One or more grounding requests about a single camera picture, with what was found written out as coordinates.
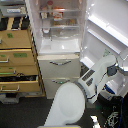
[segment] cable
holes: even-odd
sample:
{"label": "cable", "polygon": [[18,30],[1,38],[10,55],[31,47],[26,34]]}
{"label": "cable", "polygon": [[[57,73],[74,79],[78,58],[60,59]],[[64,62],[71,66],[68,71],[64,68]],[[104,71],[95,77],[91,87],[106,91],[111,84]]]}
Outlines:
{"label": "cable", "polygon": [[121,102],[121,114],[120,114],[120,122],[119,122],[119,126],[118,126],[118,128],[120,128],[121,120],[122,120],[122,107],[123,107],[123,100],[124,100],[124,98],[122,98],[122,102]]}
{"label": "cable", "polygon": [[110,127],[114,128],[114,126],[118,123],[118,112],[112,112],[111,115],[107,118],[104,128],[107,128],[106,125],[108,124]]}

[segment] drawer handle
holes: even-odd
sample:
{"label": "drawer handle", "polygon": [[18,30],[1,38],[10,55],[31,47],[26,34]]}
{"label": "drawer handle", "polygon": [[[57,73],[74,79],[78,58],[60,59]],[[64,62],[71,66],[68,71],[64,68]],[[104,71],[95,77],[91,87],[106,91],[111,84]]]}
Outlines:
{"label": "drawer handle", "polygon": [[7,58],[6,61],[0,61],[0,63],[8,63],[9,62],[9,59]]}
{"label": "drawer handle", "polygon": [[0,75],[13,75],[16,74],[16,70],[14,72],[0,72]]}
{"label": "drawer handle", "polygon": [[50,61],[51,64],[55,64],[55,65],[59,65],[59,66],[68,64],[68,63],[70,63],[70,62],[71,62],[71,60],[68,60],[68,61],[63,62],[63,63],[61,63],[61,62],[60,62],[60,63],[57,63],[57,62]]}
{"label": "drawer handle", "polygon": [[67,83],[68,81],[70,80],[66,80],[66,81],[56,81],[56,80],[52,80],[52,82],[55,82],[57,84],[64,84],[64,83]]}
{"label": "drawer handle", "polygon": [[1,92],[18,92],[20,89],[19,85],[18,85],[18,88],[16,90],[3,90],[3,86],[1,86]]}

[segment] floor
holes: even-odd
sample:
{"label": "floor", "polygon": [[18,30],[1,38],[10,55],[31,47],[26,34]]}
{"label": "floor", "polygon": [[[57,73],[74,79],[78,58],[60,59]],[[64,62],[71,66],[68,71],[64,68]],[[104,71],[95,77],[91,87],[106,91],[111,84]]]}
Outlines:
{"label": "floor", "polygon": [[[20,98],[20,102],[14,105],[0,103],[0,128],[37,128],[43,126],[53,100],[46,98]],[[91,115],[98,117],[103,128],[106,119],[100,110],[87,105],[87,109],[80,121],[75,123],[82,128],[92,128]]]}

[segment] cabinet drawer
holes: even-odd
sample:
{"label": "cabinet drawer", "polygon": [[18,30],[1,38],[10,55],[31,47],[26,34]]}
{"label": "cabinet drawer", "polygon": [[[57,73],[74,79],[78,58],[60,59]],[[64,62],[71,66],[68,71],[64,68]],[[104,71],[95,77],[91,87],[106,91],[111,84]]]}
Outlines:
{"label": "cabinet drawer", "polygon": [[74,82],[76,80],[78,80],[78,78],[43,79],[47,99],[53,99],[56,94],[56,91],[62,84],[66,82]]}
{"label": "cabinet drawer", "polygon": [[0,50],[0,66],[34,65],[31,49]]}
{"label": "cabinet drawer", "polygon": [[36,65],[0,67],[0,76],[38,75]]}
{"label": "cabinet drawer", "polygon": [[0,31],[0,49],[31,48],[28,30]]}
{"label": "cabinet drawer", "polygon": [[0,82],[0,93],[38,91],[40,91],[38,77],[35,81]]}
{"label": "cabinet drawer", "polygon": [[78,55],[38,56],[43,78],[79,77],[80,62]]}

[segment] refrigerator shelf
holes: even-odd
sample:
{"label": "refrigerator shelf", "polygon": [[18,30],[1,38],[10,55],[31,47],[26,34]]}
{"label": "refrigerator shelf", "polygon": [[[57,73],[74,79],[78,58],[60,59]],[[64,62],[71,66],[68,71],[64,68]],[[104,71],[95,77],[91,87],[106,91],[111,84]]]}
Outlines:
{"label": "refrigerator shelf", "polygon": [[73,8],[73,9],[52,9],[52,10],[39,10],[39,13],[41,12],[79,12],[81,9]]}
{"label": "refrigerator shelf", "polygon": [[42,21],[42,28],[79,28],[79,24],[76,19],[63,19],[60,21],[54,21],[53,19],[45,19]]}
{"label": "refrigerator shelf", "polygon": [[112,45],[112,43],[108,42],[107,40],[105,40],[103,37],[101,37],[99,34],[97,34],[96,32],[94,32],[91,29],[88,29],[88,32],[90,34],[92,34],[94,37],[96,37],[98,40],[100,40],[102,43],[104,43],[105,45],[107,45],[109,48],[111,48],[112,50],[114,50],[117,54],[119,54],[121,51],[116,48],[114,45]]}
{"label": "refrigerator shelf", "polygon": [[79,0],[38,0],[36,5],[39,12],[76,12],[83,9]]}
{"label": "refrigerator shelf", "polygon": [[52,40],[45,39],[42,42],[39,55],[43,54],[65,54],[80,52],[78,39]]}
{"label": "refrigerator shelf", "polygon": [[95,15],[90,16],[88,20],[102,28],[104,31],[128,47],[128,38],[121,34],[121,32],[119,32],[119,30],[117,30],[114,26],[111,26],[109,23],[100,20],[100,18],[96,17]]}

